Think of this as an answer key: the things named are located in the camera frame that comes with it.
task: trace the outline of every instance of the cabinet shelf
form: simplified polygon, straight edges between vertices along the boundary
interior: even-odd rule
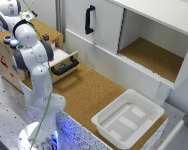
[[[138,38],[119,53],[172,82],[175,82],[184,60],[143,38]]]

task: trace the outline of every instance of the white robotic arm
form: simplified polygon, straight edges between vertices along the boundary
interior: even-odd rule
[[[40,132],[38,132],[35,141],[36,145],[34,146],[40,147],[38,149],[43,149],[41,148],[41,143],[50,138],[56,131],[56,113],[65,108],[66,100],[63,96],[51,94],[52,81],[50,72],[43,65],[43,63],[52,60],[54,57],[51,45],[37,39],[32,24],[20,19],[20,11],[21,6],[18,0],[0,0],[0,26],[9,31],[12,37],[15,36],[24,46],[23,49],[14,52],[13,62],[19,69],[28,70],[31,74],[33,90],[26,95],[26,104],[40,109],[40,124],[29,139],[33,141],[40,126]]]

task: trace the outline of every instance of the black drawer handle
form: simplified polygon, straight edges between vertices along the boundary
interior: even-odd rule
[[[52,67],[52,68],[51,68],[51,71],[52,71],[55,75],[60,76],[60,75],[64,74],[65,72],[69,71],[70,69],[76,67],[76,66],[79,64],[79,62],[78,62],[75,58],[73,58],[73,56],[70,57],[70,60],[71,60],[73,63],[70,64],[69,66],[64,67],[64,68],[62,68],[62,69],[59,69],[59,70],[56,70],[54,67]]]
[[[90,34],[94,32],[94,30],[90,28],[90,12],[93,10],[95,10],[95,7],[92,5],[90,5],[90,8],[86,10],[86,25],[85,25],[86,34]]]

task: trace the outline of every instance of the open cabinet compartment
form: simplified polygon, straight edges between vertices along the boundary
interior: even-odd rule
[[[122,58],[175,88],[188,74],[178,79],[187,53],[188,35],[125,9],[118,50]]]

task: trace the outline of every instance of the plastic tub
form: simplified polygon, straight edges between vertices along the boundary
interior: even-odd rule
[[[130,89],[91,120],[116,147],[130,149],[163,113],[163,108]]]

